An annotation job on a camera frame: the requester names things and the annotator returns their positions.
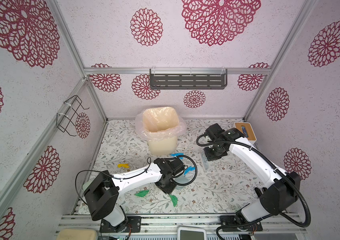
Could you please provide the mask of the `green paper scrap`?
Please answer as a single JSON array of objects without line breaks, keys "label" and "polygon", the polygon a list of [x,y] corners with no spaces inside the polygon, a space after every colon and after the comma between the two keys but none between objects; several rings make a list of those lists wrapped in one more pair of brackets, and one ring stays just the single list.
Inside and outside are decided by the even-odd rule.
[{"label": "green paper scrap", "polygon": [[171,202],[172,202],[173,206],[176,207],[177,204],[178,204],[178,198],[176,196],[174,196],[174,195],[169,195],[169,197],[171,199]]},{"label": "green paper scrap", "polygon": [[143,198],[143,197],[145,197],[149,192],[150,192],[150,190],[139,191],[139,192],[135,193],[135,196],[140,197],[140,198]]}]

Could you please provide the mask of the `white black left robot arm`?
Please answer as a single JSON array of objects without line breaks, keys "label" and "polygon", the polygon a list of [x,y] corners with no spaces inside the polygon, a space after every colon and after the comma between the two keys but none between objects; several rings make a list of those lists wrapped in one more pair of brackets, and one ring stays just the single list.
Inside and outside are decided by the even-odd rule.
[{"label": "white black left robot arm", "polygon": [[[187,166],[183,159],[189,160],[194,167],[194,176],[187,183],[175,180],[186,172]],[[82,186],[84,196],[79,198],[87,205],[94,222],[105,220],[116,232],[120,232],[128,224],[128,217],[123,208],[117,205],[119,196],[148,184],[155,184],[170,195],[177,186],[188,186],[197,177],[197,164],[186,155],[157,158],[154,161],[148,158],[147,162],[148,165],[143,168],[122,174],[93,170],[98,175]]]}]

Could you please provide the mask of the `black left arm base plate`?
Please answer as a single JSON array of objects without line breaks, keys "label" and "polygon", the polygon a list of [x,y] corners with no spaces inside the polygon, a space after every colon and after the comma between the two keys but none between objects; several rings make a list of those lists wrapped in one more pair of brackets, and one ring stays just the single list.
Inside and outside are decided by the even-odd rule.
[{"label": "black left arm base plate", "polygon": [[102,220],[100,233],[139,233],[141,231],[141,226],[141,216],[127,216],[127,218],[116,227],[113,227],[106,220]]}]

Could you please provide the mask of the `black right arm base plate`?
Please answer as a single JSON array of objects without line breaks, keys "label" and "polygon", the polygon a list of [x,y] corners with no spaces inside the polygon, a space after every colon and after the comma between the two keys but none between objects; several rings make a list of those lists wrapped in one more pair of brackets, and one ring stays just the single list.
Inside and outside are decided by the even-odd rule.
[{"label": "black right arm base plate", "polygon": [[261,232],[263,227],[260,222],[252,223],[236,215],[221,215],[219,217],[223,232]]}]

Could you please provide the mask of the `cream trash bin with bag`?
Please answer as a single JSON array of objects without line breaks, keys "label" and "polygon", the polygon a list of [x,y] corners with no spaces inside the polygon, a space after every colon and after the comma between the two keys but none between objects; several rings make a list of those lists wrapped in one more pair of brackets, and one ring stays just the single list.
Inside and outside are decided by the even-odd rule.
[{"label": "cream trash bin with bag", "polygon": [[187,125],[172,107],[151,108],[135,118],[137,134],[147,141],[154,156],[175,152],[178,137],[185,134]]}]

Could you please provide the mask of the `yellow paper scrap left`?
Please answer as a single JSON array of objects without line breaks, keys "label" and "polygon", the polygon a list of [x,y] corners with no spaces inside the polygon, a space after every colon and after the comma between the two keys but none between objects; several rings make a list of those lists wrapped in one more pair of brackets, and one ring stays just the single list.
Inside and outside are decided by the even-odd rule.
[{"label": "yellow paper scrap left", "polygon": [[118,164],[118,168],[129,169],[130,165],[129,164]]}]

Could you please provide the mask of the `cream sponge block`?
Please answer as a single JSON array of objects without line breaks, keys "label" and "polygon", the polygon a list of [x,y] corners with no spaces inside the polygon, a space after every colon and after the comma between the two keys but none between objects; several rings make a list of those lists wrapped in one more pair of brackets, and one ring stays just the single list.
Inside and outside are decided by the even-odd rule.
[{"label": "cream sponge block", "polygon": [[98,233],[91,229],[64,229],[56,240],[97,240]]}]

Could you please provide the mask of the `dark grey wall shelf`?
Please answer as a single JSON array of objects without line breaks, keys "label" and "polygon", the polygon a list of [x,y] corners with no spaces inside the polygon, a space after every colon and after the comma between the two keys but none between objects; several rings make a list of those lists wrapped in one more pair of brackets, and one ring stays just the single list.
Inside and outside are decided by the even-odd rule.
[{"label": "dark grey wall shelf", "polygon": [[163,74],[150,69],[152,90],[224,90],[227,74]]}]

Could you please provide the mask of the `blue paper scrap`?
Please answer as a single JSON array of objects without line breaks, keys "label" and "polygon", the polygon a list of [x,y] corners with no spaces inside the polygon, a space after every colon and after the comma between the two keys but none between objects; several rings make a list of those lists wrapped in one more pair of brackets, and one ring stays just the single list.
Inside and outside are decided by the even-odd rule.
[{"label": "blue paper scrap", "polygon": [[191,171],[195,171],[195,167],[188,167],[185,171],[184,171],[184,175],[186,175],[187,173],[191,172]]},{"label": "blue paper scrap", "polygon": [[179,156],[183,156],[183,153],[173,153],[170,154],[172,157],[179,157]]}]

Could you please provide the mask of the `white digital clock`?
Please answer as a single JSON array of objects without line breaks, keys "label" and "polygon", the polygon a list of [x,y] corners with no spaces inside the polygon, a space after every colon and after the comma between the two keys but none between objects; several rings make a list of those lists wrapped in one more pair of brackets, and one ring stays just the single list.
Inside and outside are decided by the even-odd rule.
[{"label": "white digital clock", "polygon": [[179,226],[177,240],[207,240],[207,234],[202,228]]}]

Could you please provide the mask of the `green paper scrap lower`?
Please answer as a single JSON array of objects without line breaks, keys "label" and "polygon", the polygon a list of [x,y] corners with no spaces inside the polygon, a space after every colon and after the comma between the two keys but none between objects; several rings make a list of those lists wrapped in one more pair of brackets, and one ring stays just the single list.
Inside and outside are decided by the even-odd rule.
[{"label": "green paper scrap lower", "polygon": [[178,204],[178,198],[176,196],[174,196],[174,195],[169,195],[169,197],[171,199],[171,202],[172,202],[173,206],[176,207],[177,204]]}]

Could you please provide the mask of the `black brush holder stand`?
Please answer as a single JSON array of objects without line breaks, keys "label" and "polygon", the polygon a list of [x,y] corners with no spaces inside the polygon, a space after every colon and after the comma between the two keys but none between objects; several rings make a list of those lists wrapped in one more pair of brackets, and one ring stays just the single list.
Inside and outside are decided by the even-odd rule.
[{"label": "black brush holder stand", "polygon": [[260,188],[256,187],[256,188],[254,188],[254,191],[255,191],[257,197],[260,198],[267,191],[267,188],[263,187],[263,188],[260,189]]}]

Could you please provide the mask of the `pale blue plastic dustpan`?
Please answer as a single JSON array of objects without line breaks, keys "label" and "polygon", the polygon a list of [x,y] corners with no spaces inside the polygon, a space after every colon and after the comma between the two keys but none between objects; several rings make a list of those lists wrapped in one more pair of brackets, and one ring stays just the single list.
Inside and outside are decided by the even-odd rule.
[{"label": "pale blue plastic dustpan", "polygon": [[193,182],[194,178],[187,178],[184,175],[181,175],[178,178],[174,178],[173,181],[175,182],[175,184],[179,187],[185,187],[190,185]]}]

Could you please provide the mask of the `green paper scrap left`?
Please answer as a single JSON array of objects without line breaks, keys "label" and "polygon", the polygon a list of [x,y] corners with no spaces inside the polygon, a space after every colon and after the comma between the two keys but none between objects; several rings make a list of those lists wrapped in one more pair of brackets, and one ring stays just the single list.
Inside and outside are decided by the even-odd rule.
[{"label": "green paper scrap left", "polygon": [[135,193],[135,196],[140,197],[140,198],[143,198],[143,197],[145,197],[149,192],[150,192],[150,190],[139,191],[139,192]]}]

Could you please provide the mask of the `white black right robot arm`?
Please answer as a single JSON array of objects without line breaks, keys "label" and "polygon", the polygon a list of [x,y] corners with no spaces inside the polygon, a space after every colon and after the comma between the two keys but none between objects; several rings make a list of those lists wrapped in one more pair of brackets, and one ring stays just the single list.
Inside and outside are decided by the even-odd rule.
[{"label": "white black right robot arm", "polygon": [[[246,205],[235,213],[234,222],[216,229],[216,235],[226,229],[247,228],[256,225],[272,216],[281,215],[292,224],[307,228],[311,224],[311,212],[306,199],[300,192],[301,177],[296,172],[287,172],[275,165],[262,154],[245,137],[240,130],[232,128],[224,130],[219,124],[209,126],[205,133],[198,136],[196,144],[203,148],[208,161],[219,160],[228,152],[238,156],[264,183],[265,192],[256,201]],[[300,201],[305,219],[303,222],[294,220],[284,211],[296,201]]]}]

